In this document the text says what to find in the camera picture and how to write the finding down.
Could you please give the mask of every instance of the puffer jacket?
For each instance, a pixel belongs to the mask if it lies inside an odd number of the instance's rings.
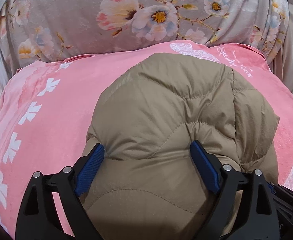
[[[261,93],[232,68],[154,54],[97,102],[83,156],[98,142],[106,152],[83,206],[104,240],[192,239],[215,197],[190,158],[190,143],[197,139],[222,164],[259,168],[277,183],[278,122]]]

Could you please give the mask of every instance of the metal screw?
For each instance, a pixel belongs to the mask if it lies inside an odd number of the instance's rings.
[[[230,170],[232,170],[232,167],[231,167],[231,165],[229,165],[229,164],[225,164],[225,165],[223,165],[223,169],[224,169],[225,171],[230,171]]]
[[[35,173],[33,173],[34,178],[39,178],[40,175],[41,175],[40,171],[36,171]]]
[[[63,168],[64,173],[69,173],[70,171],[72,171],[72,168],[70,166],[67,166],[67,167]]]
[[[255,170],[254,173],[258,176],[261,176],[262,175],[262,171],[261,170]]]

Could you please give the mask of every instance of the pink bedsheet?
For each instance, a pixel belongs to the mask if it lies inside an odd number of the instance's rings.
[[[258,50],[241,44],[207,48],[191,41],[174,41],[133,52],[82,55],[63,63],[37,61],[9,81],[0,100],[0,223],[13,238],[32,173],[56,173],[72,166],[85,146],[101,92],[130,67],[159,52],[226,64],[265,96],[280,117],[274,138],[279,182],[293,190],[293,95],[270,72]],[[71,234],[61,205],[58,212]]]

